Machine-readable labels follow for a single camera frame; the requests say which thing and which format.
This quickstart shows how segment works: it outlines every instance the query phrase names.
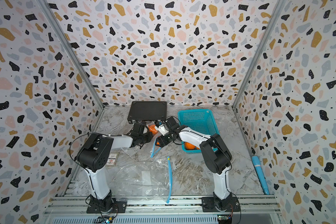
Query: black cable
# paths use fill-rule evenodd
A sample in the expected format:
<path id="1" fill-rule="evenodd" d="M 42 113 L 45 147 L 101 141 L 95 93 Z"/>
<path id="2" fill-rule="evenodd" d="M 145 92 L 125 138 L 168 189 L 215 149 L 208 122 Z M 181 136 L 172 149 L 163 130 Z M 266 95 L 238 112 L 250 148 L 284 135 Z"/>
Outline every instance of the black cable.
<path id="1" fill-rule="evenodd" d="M 80 138 L 80 137 L 82 137 L 82 136 L 87 136 L 87 135 L 89 135 L 89 134 L 100 134 L 100 133 L 92 132 L 92 133 L 86 133 L 86 134 L 83 134 L 83 135 L 81 135 L 81 136 L 78 136 L 77 138 L 75 138 L 75 140 L 73 140 L 73 141 L 71 142 L 71 145 L 70 145 L 70 147 L 69 147 L 69 149 L 68 149 L 68 152 L 69 152 L 69 155 L 70 155 L 71 159 L 72 159 L 76 164 L 78 164 L 80 167 L 82 167 L 82 168 L 84 168 L 84 167 L 81 166 L 81 164 L 77 163 L 77 162 L 72 158 L 72 155 L 71 155 L 71 146 L 73 145 L 73 142 L 76 141 L 78 138 Z M 93 184 L 92 184 L 91 176 L 89 175 L 89 177 L 90 177 L 90 182 L 91 182 L 92 190 L 94 191 L 94 186 L 93 186 Z M 99 207 L 99 205 L 98 205 L 98 208 L 99 208 L 99 212 L 101 213 L 101 217 L 102 217 L 102 219 L 105 220 L 105 218 L 104 218 L 103 215 L 102 215 L 101 208 Z"/>

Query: marble tabletop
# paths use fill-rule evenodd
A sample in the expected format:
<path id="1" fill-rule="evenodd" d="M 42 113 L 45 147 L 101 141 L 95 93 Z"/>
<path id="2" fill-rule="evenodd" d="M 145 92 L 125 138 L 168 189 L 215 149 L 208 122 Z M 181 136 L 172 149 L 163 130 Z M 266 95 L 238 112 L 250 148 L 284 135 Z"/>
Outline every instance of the marble tabletop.
<path id="1" fill-rule="evenodd" d="M 177 116 L 180 110 L 189 110 L 191 107 L 169 106 L 167 116 Z M 232 169 L 228 172 L 229 187 L 237 195 L 263 194 L 255 168 L 251 162 L 242 133 L 239 129 L 233 109 L 227 107 L 199 107 L 213 112 L 220 136 L 230 150 L 233 159 Z M 130 107 L 109 107 L 104 111 L 103 118 L 97 129 L 103 134 L 125 134 L 133 127 L 127 122 Z M 153 161 L 170 156 L 173 173 L 172 195 L 212 195 L 214 181 L 212 172 L 206 167 L 201 153 L 188 154 L 181 146 L 169 144 L 161 149 L 153 158 L 150 158 L 151 148 L 148 144 L 134 148 L 111 150 L 119 156 L 115 167 L 107 167 L 106 177 L 108 186 L 114 195 L 115 185 L 112 180 L 120 167 L 139 161 Z M 73 196 L 89 194 L 88 178 L 83 169 L 76 177 Z"/>

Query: black case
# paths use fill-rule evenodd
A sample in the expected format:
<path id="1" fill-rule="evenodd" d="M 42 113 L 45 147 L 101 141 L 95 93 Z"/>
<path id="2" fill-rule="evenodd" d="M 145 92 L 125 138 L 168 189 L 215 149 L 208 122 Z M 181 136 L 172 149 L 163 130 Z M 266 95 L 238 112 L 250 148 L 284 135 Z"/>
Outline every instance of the black case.
<path id="1" fill-rule="evenodd" d="M 140 120 L 160 121 L 167 118 L 167 102 L 165 101 L 134 101 L 128 114 L 128 123 Z"/>

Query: orange fruit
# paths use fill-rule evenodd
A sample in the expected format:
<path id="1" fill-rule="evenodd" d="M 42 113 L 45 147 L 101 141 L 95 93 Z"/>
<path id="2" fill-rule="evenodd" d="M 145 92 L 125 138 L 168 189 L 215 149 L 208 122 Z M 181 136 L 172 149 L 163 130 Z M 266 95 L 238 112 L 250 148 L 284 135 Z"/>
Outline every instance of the orange fruit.
<path id="1" fill-rule="evenodd" d="M 184 146 L 185 146 L 186 150 L 193 150 L 193 149 L 195 149 L 195 145 L 192 145 L 189 142 L 184 142 Z"/>

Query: patterned wall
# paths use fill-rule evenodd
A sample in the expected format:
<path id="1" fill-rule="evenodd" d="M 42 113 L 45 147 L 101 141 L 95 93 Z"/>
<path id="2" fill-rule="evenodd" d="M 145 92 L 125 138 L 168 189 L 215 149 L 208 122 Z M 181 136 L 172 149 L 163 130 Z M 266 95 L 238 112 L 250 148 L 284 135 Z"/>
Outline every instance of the patterned wall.
<path id="1" fill-rule="evenodd" d="M 160 2 L 49 1 L 105 105 L 231 104 L 276 0 Z"/>
<path id="2" fill-rule="evenodd" d="M 98 109 L 36 2 L 0 1 L 0 223 L 39 223 Z"/>
<path id="3" fill-rule="evenodd" d="M 287 1 L 237 112 L 286 223 L 336 224 L 336 1 Z"/>

